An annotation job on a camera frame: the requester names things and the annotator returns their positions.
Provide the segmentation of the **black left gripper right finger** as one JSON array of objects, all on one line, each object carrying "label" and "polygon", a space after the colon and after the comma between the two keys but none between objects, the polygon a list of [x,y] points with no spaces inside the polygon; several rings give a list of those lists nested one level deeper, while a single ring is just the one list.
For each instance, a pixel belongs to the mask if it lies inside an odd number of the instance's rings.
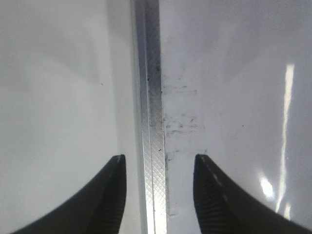
[{"label": "black left gripper right finger", "polygon": [[249,195],[207,155],[195,156],[193,200],[203,234],[310,234]]}]

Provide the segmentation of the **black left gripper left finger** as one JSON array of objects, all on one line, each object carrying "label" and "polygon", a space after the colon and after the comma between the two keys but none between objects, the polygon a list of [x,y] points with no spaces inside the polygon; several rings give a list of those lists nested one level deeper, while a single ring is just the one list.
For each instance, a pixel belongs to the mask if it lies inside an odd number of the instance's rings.
[{"label": "black left gripper left finger", "polygon": [[126,158],[113,156],[75,195],[18,234],[117,234],[126,202]]}]

